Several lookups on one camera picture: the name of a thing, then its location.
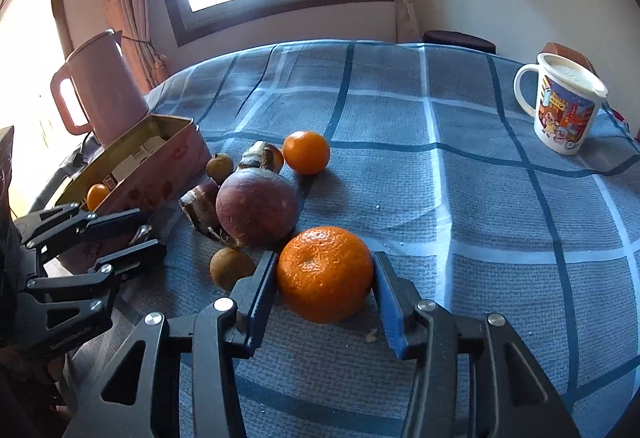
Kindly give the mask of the smooth orange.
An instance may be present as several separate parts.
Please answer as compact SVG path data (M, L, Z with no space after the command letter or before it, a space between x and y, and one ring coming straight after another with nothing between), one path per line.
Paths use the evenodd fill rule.
M111 190L102 183L92 185L86 195L87 209L94 212L110 193Z

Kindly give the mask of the large bumpy orange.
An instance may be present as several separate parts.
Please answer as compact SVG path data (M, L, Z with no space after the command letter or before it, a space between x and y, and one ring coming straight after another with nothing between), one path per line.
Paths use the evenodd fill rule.
M322 325L355 314L369 295L373 276L366 243L335 226L299 233L286 243L277 263L278 288L286 307Z

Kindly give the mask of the dark brown mangosteen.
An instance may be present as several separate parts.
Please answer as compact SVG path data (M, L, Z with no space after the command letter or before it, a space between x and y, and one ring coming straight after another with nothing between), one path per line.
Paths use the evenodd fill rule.
M244 151L237 169L268 169L279 174L284 165L283 154L277 146L266 141L256 141Z

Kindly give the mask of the printed paper in tin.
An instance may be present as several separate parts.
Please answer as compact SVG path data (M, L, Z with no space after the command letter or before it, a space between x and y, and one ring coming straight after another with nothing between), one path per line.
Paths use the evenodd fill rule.
M133 173L139 165L160 149L165 139L160 136L152 136L146 139L136 150L132 151L124 160L120 161L102 180L102 183L113 190L125 178Z

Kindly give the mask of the dark chestnut fruit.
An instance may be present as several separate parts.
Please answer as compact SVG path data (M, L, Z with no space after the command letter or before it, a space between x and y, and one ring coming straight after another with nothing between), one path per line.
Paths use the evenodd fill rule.
M132 239L129 242L130 247L134 247L135 245L148 242L156 238L155 231L151 225L142 225L138 228L137 232L134 234Z

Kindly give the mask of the pink gold tin box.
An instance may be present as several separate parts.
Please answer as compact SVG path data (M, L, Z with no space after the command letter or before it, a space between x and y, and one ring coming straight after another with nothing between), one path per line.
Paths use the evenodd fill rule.
M188 117L148 115L76 174L56 202L84 203L92 185L102 183L120 161L152 136L165 139L163 146L111 190L95 212L105 215L137 207L145 214L153 214L199 177L210 159L198 125Z

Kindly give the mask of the pink electric kettle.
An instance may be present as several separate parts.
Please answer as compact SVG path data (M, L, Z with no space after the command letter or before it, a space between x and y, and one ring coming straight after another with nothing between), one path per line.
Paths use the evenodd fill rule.
M86 122L73 120L62 96L61 84L69 80ZM107 147L138 124L148 113L134 75L122 56L122 32L107 29L70 53L50 83L62 122L72 135L92 133Z

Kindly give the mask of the purple passion fruit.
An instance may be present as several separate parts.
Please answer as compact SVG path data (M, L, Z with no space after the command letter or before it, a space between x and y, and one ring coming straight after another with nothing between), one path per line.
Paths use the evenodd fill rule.
M220 186L216 214L238 247L265 247L283 239L296 225L296 191L269 169L239 169Z

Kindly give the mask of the blue plaid tablecloth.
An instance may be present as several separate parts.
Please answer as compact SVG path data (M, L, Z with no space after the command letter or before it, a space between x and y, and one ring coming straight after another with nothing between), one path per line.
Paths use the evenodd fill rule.
M282 172L298 230L345 228L450 313L503 314L580 434L605 437L639 388L639 143L605 106L578 154L553 152L513 97L519 68L456 47L284 43L182 70L148 102L234 161L256 140L326 137L326 172ZM156 216L164 267L120 290L113 328L67 356L74 410L143 316L194 314L218 293L220 245L177 201ZM235 368L248 436L399 437L414 362L387 347L372 296L336 325L277 299L268 322Z

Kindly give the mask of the small tangerine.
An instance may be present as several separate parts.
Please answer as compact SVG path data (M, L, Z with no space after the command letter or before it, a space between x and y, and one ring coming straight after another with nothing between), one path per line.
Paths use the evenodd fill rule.
M330 146L326 139L310 131L297 131L285 138L282 154L288 166L299 175L316 175L330 160Z

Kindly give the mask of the white cartoon mug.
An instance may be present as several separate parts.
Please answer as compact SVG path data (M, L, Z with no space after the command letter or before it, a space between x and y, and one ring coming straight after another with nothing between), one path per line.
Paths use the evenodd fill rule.
M537 74L534 106L522 91L523 76L527 72ZM540 53L536 64L518 69L513 94L522 110L534 119L535 134L544 146L559 154L575 155L608 98L608 87L572 59Z

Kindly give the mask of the dark round stool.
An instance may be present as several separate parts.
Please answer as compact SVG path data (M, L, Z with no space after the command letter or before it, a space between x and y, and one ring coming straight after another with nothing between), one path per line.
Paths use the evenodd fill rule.
M493 42L458 31L426 30L423 33L422 40L427 44L457 46L491 55L497 54L497 46Z

